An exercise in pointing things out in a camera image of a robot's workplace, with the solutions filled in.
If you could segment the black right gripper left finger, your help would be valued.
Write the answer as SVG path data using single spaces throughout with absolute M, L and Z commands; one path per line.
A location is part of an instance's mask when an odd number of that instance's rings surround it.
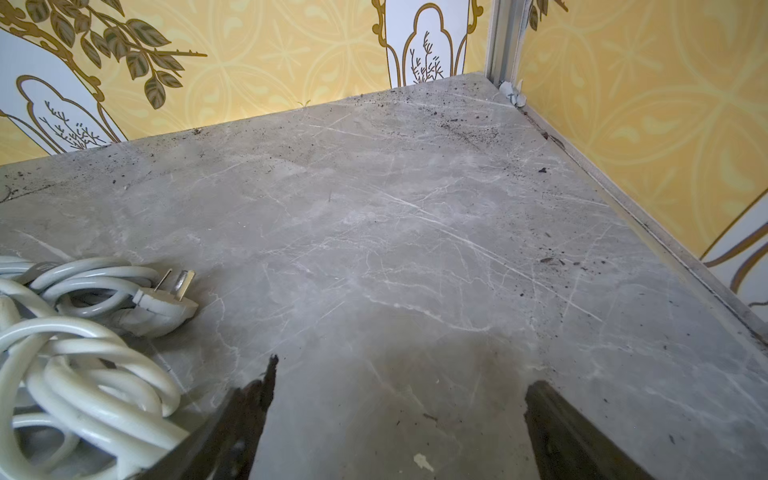
M 279 357 L 261 378 L 233 388 L 208 420 L 139 479 L 247 479 L 274 399 Z

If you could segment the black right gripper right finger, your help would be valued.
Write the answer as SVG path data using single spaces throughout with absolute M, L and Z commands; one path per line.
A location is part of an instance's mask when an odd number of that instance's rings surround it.
M 649 479 L 651 475 L 549 383 L 528 386 L 524 414 L 542 479 Z

